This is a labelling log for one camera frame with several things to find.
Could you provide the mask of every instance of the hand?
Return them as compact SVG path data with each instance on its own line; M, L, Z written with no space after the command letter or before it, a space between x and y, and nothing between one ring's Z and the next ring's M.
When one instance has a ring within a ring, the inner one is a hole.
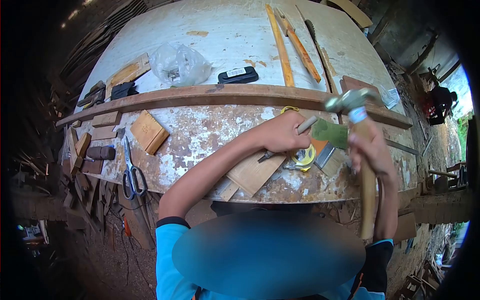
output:
M298 134L297 128L305 118L294 110L270 119L247 131L260 145L272 152L284 152L292 149L306 149L310 146L310 137L305 130Z
M355 133L350 134L348 145L350 146L352 167L359 172L361 160L366 159L378 177L396 183L396 170L383 134L377 129L373 120L367 118L365 121L373 139L370 142Z

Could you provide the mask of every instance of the red object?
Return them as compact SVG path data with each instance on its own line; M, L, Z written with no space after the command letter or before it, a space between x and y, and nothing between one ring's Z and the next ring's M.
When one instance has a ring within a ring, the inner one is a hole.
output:
M127 237L131 237L132 232L130 231L130 227L128 226L127 218L125 218L125 216L123 216L123 223L125 225L125 235Z

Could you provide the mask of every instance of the tape measure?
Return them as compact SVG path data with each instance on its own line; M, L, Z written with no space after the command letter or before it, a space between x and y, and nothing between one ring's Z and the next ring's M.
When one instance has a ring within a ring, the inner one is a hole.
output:
M294 110L299 111L299 108L293 106L285 106L280 114L283 114L287 110ZM283 165L283 168L289 170L300 170L302 172L306 172L310 169L317 157L317 152L315 147L310 144L310 147L307 149L298 149L298 150L291 150L288 152L290 159Z

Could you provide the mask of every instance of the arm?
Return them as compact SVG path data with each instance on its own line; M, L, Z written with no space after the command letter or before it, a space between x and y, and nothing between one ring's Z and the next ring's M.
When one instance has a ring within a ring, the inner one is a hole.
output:
M162 196L158 219L168 216L185 218L215 183L242 159L263 148L272 152L307 148L310 145L308 130L301 135L297 127L305 118L296 111L287 111L235 138L188 170Z
M398 181L395 166L387 149L383 134L368 118L372 141L354 133L348 137L352 167L358 172L360 162L367 159L379 180L379 201L373 241L391 239L395 235L398 214Z

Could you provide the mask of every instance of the blue scissors handle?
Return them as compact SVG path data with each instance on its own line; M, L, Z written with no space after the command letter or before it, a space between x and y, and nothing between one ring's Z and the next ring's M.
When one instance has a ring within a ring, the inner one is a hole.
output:
M137 176L140 176L143 189L140 189L138 187ZM142 171L135 166L132 166L130 169L127 168L123 173L122 188L123 188L123 195L128 200L132 200L135 197L135 195L138 195L138 196L145 195L147 191L147 184L145 182L145 177Z

